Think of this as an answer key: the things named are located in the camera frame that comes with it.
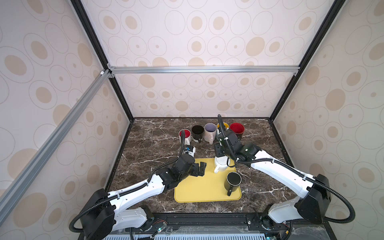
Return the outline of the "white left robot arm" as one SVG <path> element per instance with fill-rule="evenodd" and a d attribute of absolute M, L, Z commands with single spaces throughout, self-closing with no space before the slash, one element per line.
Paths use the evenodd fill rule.
<path fill-rule="evenodd" d="M 81 212 L 71 220 L 69 230 L 84 234 L 87 240 L 102 240 L 113 231 L 150 227 L 154 220 L 152 212 L 143 207 L 131 207 L 174 189 L 189 176 L 204 176 L 206 167 L 205 162 L 195 162 L 194 147 L 186 146 L 182 141 L 178 156 L 153 169 L 146 180 L 109 193 L 104 189 L 94 192 Z"/>

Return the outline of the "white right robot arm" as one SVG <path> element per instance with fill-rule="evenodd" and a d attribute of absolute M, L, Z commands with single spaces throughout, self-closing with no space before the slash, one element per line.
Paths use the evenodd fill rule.
<path fill-rule="evenodd" d="M 228 168 L 232 167 L 230 161 L 234 161 L 234 167 L 238 164 L 246 165 L 274 178 L 297 195 L 292 200 L 266 207 L 259 216 L 259 222 L 264 229 L 270 231 L 276 224 L 297 219 L 304 219 L 313 224 L 321 224 L 323 221 L 347 224 L 355 219 L 354 207 L 345 197 L 330 188 L 327 177 L 321 174 L 315 177 L 301 172 L 272 157 L 255 144 L 243 144 L 231 129 L 224 127 L 221 115 L 218 115 L 218 121 L 219 156 L 226 158 L 225 164 Z M 326 217 L 332 196 L 346 205 L 350 213 L 348 217 L 344 219 Z"/>

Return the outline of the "black mug white base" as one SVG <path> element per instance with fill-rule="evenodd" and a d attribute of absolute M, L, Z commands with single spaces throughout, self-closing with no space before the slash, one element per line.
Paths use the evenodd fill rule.
<path fill-rule="evenodd" d="M 205 129 L 203 126 L 200 126 L 200 125 L 193 126 L 191 130 L 193 140 L 197 143 L 201 143 L 202 139 L 204 138 L 204 132 L 205 132 Z"/>

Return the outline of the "white mug front row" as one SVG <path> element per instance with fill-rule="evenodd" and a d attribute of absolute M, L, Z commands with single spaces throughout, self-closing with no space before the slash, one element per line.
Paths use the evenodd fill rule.
<path fill-rule="evenodd" d="M 181 143 L 182 140 L 184 140 L 184 144 L 185 145 L 190 145 L 191 144 L 192 137 L 191 137 L 191 132 L 188 129 L 182 129 L 182 130 L 179 131 L 179 142 Z"/>

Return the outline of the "blue mug yellow inside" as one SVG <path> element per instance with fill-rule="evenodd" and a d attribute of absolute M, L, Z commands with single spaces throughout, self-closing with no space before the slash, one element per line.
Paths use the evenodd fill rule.
<path fill-rule="evenodd" d="M 224 129 L 228 130 L 229 129 L 229 125 L 227 123 L 225 123 L 225 122 L 223 122 L 223 124 L 224 124 Z M 217 124 L 217 130 L 220 131 L 220 124 L 219 123 Z"/>

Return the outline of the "pink iridescent mug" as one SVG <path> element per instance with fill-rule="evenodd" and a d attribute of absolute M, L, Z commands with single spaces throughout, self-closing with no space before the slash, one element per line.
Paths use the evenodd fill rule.
<path fill-rule="evenodd" d="M 217 126 L 213 123 L 207 123 L 204 126 L 204 140 L 210 145 L 213 144 L 217 133 Z"/>

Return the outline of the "black mug front row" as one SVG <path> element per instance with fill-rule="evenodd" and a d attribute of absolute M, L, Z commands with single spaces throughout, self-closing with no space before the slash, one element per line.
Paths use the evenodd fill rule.
<path fill-rule="evenodd" d="M 242 183 L 242 177 L 237 172 L 228 173 L 226 180 L 224 182 L 224 187 L 227 192 L 227 196 L 231 196 L 235 192 L 240 184 Z"/>

